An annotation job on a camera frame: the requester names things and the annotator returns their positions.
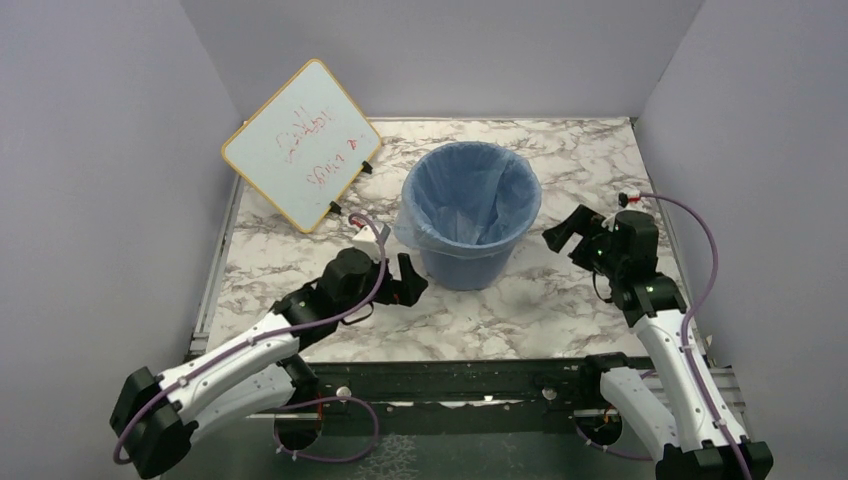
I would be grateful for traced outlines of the blue plastic trash bin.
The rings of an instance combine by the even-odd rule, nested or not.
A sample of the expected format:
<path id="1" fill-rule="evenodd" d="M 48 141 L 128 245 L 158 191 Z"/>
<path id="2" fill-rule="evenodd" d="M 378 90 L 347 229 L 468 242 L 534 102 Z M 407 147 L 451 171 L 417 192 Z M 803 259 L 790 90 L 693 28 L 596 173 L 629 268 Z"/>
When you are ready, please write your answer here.
<path id="1" fill-rule="evenodd" d="M 489 287 L 503 272 L 515 243 L 498 247 L 483 255 L 479 249 L 462 249 L 458 255 L 421 250 L 420 256 L 428 275 L 450 290 L 470 291 Z"/>

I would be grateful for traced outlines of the light blue trash bag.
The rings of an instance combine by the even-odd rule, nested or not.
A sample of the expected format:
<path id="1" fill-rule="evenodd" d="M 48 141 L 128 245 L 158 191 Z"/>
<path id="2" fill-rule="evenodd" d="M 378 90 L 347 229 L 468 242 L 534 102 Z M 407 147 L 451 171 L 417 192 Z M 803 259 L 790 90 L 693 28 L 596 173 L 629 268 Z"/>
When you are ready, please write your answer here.
<path id="1" fill-rule="evenodd" d="M 412 249 L 488 257 L 521 240 L 541 203 L 541 184 L 527 159 L 493 143 L 454 142 L 413 165 L 394 232 Z"/>

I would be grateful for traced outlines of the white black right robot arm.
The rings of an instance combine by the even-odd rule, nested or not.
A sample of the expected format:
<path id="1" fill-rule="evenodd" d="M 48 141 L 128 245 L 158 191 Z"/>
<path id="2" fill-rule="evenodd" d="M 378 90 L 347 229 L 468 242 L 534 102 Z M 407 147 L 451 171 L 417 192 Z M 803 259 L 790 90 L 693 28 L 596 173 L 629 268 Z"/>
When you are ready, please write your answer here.
<path id="1" fill-rule="evenodd" d="M 659 230 L 644 212 L 605 217 L 579 205 L 544 231 L 560 252 L 574 235 L 573 264 L 609 282 L 613 304 L 646 349 L 666 399 L 660 401 L 622 353 L 591 355 L 579 369 L 579 398 L 610 404 L 649 451 L 658 479 L 764 479 L 774 465 L 724 401 L 700 356 L 677 283 L 657 268 Z"/>

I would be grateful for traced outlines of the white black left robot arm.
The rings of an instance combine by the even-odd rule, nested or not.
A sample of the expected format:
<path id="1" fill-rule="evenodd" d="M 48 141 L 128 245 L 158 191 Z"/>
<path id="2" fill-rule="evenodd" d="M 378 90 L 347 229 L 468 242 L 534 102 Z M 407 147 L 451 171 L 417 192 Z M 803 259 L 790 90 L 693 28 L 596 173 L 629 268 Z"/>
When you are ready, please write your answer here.
<path id="1" fill-rule="evenodd" d="M 117 436 L 113 460 L 142 479 L 176 466 L 204 435 L 270 409 L 321 410 L 326 397 L 301 352 L 358 323 L 376 304 L 414 306 L 428 287 L 409 255 L 387 259 L 350 247 L 318 278 L 273 303 L 247 331 L 182 365 L 154 374 L 147 367 L 125 380 L 109 424 Z"/>

